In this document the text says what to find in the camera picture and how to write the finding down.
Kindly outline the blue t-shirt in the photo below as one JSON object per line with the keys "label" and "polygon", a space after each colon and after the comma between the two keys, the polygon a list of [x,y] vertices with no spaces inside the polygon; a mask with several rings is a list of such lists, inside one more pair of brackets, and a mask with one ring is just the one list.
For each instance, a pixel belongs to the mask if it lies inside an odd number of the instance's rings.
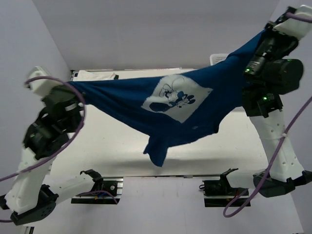
{"label": "blue t-shirt", "polygon": [[243,72],[264,34],[224,61],[182,74],[149,78],[72,81],[85,101],[149,136],[144,153],[161,167],[170,147],[216,134],[223,118],[242,106]]}

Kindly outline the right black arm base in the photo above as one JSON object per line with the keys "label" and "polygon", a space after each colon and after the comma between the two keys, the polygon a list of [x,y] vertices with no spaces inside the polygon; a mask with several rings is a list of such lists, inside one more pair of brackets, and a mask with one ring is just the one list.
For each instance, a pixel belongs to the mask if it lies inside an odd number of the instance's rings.
{"label": "right black arm base", "polygon": [[230,201],[245,190],[243,188],[226,187],[221,185],[219,180],[204,180],[199,189],[204,194],[206,208],[225,208]]}

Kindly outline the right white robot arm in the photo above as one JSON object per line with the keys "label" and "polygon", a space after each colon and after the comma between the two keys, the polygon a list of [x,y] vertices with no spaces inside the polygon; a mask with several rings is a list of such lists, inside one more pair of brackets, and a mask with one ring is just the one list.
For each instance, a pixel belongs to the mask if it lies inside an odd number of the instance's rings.
{"label": "right white robot arm", "polygon": [[268,22],[263,40],[244,70],[250,86],[243,89],[243,108],[254,125],[269,165],[260,172],[230,169],[220,176],[225,194],[254,189],[264,197],[285,195],[307,184],[312,174],[297,159],[284,123],[281,95],[299,87],[304,66],[288,55],[312,28],[311,22],[287,19]]}

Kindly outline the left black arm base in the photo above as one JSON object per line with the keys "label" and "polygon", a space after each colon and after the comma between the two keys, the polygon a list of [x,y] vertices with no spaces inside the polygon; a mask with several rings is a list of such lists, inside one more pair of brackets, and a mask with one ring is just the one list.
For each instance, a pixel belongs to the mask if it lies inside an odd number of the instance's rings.
{"label": "left black arm base", "polygon": [[117,205],[121,199],[123,178],[104,178],[101,184],[95,185],[90,192],[71,199],[71,204]]}

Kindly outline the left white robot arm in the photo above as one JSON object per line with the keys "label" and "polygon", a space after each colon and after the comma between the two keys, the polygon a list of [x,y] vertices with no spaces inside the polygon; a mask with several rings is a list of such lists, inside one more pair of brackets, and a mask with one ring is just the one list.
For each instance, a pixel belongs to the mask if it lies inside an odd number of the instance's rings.
{"label": "left white robot arm", "polygon": [[69,134],[76,135],[83,126],[82,99],[70,85],[57,85],[42,96],[45,106],[25,133],[13,186],[0,197],[1,208],[12,211],[10,221],[16,226],[45,219],[58,204],[77,195],[102,191],[102,176],[92,169],[54,186],[43,183],[56,156],[73,140]]}

